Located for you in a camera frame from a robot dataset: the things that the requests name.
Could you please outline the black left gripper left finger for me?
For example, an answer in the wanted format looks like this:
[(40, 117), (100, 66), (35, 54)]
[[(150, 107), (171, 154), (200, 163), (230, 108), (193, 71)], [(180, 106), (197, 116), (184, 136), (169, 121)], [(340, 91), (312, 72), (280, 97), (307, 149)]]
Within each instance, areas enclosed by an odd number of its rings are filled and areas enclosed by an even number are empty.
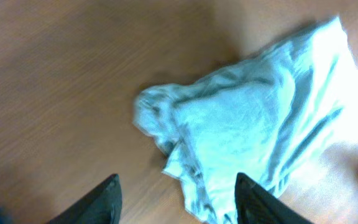
[(112, 174), (49, 224), (119, 224), (122, 190), (118, 174)]

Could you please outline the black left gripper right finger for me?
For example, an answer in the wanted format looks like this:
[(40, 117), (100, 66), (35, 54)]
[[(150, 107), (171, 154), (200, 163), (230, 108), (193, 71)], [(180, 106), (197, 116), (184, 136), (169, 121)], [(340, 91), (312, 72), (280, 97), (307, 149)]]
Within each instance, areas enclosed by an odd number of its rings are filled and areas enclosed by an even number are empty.
[(237, 174), (234, 195), (238, 223), (311, 224), (244, 173)]

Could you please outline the light blue t-shirt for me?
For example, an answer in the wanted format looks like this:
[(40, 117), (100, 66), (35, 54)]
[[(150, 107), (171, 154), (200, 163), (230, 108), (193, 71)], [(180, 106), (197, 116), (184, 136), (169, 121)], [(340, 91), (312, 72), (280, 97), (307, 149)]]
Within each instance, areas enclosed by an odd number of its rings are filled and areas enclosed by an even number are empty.
[(166, 155), (188, 213), (236, 223), (237, 175), (274, 197), (294, 171), (337, 142), (358, 143), (358, 68), (339, 17), (290, 34), (252, 59), (191, 85), (157, 85), (134, 124)]

